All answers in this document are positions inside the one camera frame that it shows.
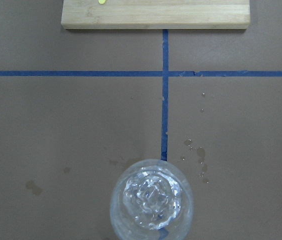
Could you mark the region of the clear wine glass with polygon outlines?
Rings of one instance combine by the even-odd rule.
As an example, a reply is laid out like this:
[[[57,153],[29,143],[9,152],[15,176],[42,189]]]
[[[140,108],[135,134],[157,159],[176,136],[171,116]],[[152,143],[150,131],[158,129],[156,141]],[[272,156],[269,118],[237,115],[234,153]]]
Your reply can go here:
[[[120,240],[184,240],[193,216],[193,192],[187,178],[161,159],[132,164],[111,194],[109,217]]]

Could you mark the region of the wooden cutting board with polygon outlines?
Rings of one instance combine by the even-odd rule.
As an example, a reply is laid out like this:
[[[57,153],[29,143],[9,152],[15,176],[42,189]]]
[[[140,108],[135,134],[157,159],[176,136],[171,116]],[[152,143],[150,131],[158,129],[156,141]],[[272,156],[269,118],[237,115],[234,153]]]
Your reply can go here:
[[[248,0],[65,0],[67,30],[245,30]]]

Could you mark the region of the yellow plastic knife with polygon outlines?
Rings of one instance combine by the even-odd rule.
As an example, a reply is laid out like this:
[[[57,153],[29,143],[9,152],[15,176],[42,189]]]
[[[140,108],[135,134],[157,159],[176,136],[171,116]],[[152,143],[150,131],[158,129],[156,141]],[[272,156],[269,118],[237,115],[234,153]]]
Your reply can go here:
[[[106,1],[107,1],[107,0],[98,0],[98,3],[101,4],[101,5],[103,5],[103,4],[106,3]]]

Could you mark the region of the clear ice cube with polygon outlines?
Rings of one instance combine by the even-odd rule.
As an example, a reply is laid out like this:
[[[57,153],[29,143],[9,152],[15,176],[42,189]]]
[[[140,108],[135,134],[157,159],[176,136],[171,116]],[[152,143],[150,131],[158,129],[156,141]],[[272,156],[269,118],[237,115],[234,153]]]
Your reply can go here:
[[[136,203],[146,214],[160,215],[169,202],[162,180],[147,179],[136,192]]]

